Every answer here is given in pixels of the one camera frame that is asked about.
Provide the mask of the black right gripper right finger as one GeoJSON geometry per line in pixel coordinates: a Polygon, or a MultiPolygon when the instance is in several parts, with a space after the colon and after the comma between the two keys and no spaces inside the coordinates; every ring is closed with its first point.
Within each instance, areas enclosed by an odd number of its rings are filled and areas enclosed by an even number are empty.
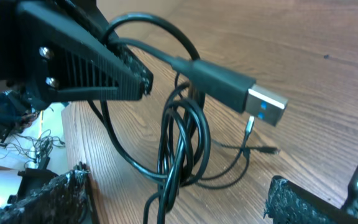
{"type": "Polygon", "coordinates": [[[274,224],[358,223],[358,193],[348,196],[342,208],[317,197],[288,179],[272,177],[264,216],[274,224]]]}

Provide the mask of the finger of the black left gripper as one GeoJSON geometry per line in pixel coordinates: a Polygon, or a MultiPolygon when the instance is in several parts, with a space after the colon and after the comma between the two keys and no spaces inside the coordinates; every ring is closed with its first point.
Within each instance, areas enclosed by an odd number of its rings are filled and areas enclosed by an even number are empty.
{"type": "MultiPolygon", "coordinates": [[[[87,30],[96,39],[100,39],[105,33],[109,22],[98,9],[96,0],[55,0],[82,28],[87,30]]],[[[111,45],[113,39],[119,36],[113,31],[109,35],[107,48],[135,75],[141,78],[144,85],[144,95],[149,95],[152,90],[154,75],[125,45],[111,45]]]]}

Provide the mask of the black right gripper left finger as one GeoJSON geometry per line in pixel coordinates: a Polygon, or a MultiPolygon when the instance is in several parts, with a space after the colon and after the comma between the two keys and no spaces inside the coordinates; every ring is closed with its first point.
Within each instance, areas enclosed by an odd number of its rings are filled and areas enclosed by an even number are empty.
{"type": "Polygon", "coordinates": [[[82,162],[58,175],[47,169],[26,168],[21,183],[0,208],[0,223],[100,222],[93,197],[90,168],[82,162]]]}

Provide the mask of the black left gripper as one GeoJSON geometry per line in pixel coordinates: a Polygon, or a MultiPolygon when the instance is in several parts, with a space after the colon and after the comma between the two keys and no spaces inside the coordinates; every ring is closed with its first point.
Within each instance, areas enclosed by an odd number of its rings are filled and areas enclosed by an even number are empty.
{"type": "Polygon", "coordinates": [[[36,110],[85,100],[137,101],[141,78],[55,1],[0,1],[0,81],[36,110]]]}

